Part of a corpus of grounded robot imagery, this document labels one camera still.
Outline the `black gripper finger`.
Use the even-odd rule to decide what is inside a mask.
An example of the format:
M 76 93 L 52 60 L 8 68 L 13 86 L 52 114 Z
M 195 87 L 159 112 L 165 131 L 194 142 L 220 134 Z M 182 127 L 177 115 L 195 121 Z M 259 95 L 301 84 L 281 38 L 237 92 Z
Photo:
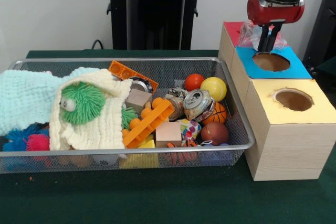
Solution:
M 267 39 L 268 39 L 268 25 L 262 25 L 260 26 L 262 28 L 260 41 L 258 44 L 258 51 L 259 52 L 265 52 L 267 47 Z
M 273 28 L 271 30 L 271 34 L 268 36 L 267 44 L 266 44 L 267 52 L 271 52 L 273 50 L 277 35 L 280 32 L 282 25 L 283 25 L 283 22 L 276 22 L 272 24 Z

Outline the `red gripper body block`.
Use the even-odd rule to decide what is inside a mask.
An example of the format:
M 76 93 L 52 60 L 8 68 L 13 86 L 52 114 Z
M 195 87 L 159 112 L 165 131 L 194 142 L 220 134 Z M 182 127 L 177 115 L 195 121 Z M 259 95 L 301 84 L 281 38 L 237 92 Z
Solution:
M 247 16 L 255 25 L 268 25 L 276 22 L 295 23 L 305 9 L 304 0 L 295 5 L 283 5 L 266 0 L 248 0 Z

